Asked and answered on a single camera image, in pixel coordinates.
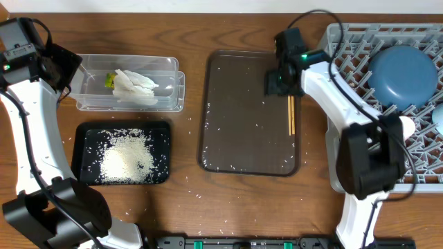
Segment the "dark blue plate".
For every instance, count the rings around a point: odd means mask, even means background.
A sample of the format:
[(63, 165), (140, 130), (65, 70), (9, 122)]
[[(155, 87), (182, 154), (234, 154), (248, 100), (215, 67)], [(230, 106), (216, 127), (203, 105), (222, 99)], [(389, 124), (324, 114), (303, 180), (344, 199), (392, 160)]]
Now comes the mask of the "dark blue plate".
[(399, 111), (420, 108), (437, 89), (437, 68), (432, 59), (412, 46), (393, 46), (376, 54), (369, 63), (368, 85), (385, 107)]

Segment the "clear plastic bin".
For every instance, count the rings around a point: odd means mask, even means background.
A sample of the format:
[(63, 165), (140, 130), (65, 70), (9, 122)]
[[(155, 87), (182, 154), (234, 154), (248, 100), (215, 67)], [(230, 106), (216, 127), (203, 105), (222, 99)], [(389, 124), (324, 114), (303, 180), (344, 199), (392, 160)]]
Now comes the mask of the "clear plastic bin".
[[(69, 96), (83, 111), (178, 112), (183, 109), (185, 74), (174, 57), (145, 55), (81, 54), (82, 63), (71, 83)], [(154, 89), (158, 102), (141, 105), (121, 101), (113, 89), (105, 86), (106, 74), (116, 69), (128, 70), (150, 78), (159, 87)]]

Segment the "dark brown serving tray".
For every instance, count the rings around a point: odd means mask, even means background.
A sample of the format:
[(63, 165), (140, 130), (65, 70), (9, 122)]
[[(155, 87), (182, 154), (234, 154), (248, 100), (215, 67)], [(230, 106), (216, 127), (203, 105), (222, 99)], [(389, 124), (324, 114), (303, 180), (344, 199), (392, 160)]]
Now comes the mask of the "dark brown serving tray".
[(300, 98), (295, 135), (287, 96), (265, 95), (269, 52), (216, 50), (209, 58), (197, 161), (209, 172), (288, 177), (300, 169)]

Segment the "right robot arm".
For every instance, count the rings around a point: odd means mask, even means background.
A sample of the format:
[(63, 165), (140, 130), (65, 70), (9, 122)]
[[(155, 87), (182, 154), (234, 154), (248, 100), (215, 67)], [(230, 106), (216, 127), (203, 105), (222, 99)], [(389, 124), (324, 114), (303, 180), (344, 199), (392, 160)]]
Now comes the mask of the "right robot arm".
[(362, 100), (323, 50), (279, 48), (278, 69), (266, 77), (266, 94), (311, 96), (339, 134), (336, 175), (345, 191), (336, 236), (343, 248), (367, 248), (381, 201), (405, 174), (405, 139), (415, 131), (406, 116), (384, 116)]

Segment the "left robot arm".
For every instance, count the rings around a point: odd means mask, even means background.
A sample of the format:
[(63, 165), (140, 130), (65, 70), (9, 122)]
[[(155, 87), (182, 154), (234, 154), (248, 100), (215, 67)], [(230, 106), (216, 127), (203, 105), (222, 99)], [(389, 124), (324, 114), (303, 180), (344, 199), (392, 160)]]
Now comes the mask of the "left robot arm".
[(40, 248), (140, 248), (138, 226), (114, 219), (103, 195), (76, 180), (57, 124), (62, 89), (80, 57), (51, 45), (14, 42), (1, 55), (1, 101), (18, 161), (17, 197), (6, 221)]

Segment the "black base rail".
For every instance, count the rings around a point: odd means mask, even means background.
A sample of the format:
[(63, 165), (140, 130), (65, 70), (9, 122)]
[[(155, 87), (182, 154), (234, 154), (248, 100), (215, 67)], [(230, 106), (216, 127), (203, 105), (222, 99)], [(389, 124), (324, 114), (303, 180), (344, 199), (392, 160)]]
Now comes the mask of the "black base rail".
[(247, 238), (185, 238), (159, 237), (145, 240), (151, 249), (342, 249), (337, 237), (299, 237), (296, 239)]

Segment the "yellow green snack wrapper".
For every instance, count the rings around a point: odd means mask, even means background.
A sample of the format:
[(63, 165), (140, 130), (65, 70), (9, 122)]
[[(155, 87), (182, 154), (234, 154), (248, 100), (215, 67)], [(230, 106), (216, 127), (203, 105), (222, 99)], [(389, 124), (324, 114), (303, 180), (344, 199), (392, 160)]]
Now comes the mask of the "yellow green snack wrapper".
[(105, 86), (106, 86), (107, 88), (114, 89), (114, 78), (115, 78), (116, 76), (117, 76), (117, 75), (116, 75), (115, 73), (108, 73), (108, 74), (106, 74)]

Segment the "cream white cup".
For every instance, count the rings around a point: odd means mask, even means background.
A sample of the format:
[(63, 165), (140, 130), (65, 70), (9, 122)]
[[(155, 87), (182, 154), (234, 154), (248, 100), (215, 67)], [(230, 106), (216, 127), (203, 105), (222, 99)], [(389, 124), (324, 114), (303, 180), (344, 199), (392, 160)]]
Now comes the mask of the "cream white cup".
[(403, 137), (404, 140), (407, 140), (415, 133), (415, 123), (414, 121), (407, 116), (400, 116), (402, 127), (403, 127)]

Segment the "light blue bowl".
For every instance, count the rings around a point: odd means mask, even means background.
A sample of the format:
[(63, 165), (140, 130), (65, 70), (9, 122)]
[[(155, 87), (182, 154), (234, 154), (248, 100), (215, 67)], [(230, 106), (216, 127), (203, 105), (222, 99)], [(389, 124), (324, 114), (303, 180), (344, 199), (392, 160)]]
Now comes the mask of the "light blue bowl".
[(437, 105), (432, 112), (432, 122), (436, 124), (436, 130), (443, 134), (443, 104)]

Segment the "grey dishwasher rack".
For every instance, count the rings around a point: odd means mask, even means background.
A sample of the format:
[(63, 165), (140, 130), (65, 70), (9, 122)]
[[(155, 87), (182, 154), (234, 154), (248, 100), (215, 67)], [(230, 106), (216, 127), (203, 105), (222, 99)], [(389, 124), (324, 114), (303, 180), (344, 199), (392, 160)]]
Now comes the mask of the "grey dishwasher rack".
[[(369, 85), (373, 73), (370, 60), (392, 46), (412, 46), (429, 56), (437, 69), (437, 86), (424, 104), (399, 110), (384, 105)], [(442, 25), (441, 24), (330, 24), (320, 43), (327, 53), (338, 51), (335, 63), (353, 90), (384, 115), (402, 113), (411, 118), (416, 130), (406, 141), (418, 178), (417, 193), (442, 192), (442, 128), (432, 121), (433, 111), (442, 108)]]

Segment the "wooden chopstick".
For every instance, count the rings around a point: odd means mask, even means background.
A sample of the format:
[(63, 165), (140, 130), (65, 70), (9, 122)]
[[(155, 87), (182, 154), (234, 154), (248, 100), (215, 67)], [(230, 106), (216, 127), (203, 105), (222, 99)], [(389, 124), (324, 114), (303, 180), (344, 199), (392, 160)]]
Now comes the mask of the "wooden chopstick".
[(294, 109), (294, 106), (295, 106), (295, 104), (294, 104), (294, 96), (290, 96), (289, 97), (289, 99), (290, 99), (290, 107), (291, 107), (291, 135), (295, 135), (295, 133), (296, 133), (296, 127), (295, 127), (295, 124), (296, 124), (296, 121), (295, 121), (295, 109)]
[(288, 112), (288, 130), (289, 135), (293, 135), (293, 124), (292, 124), (292, 96), (287, 96), (287, 112)]

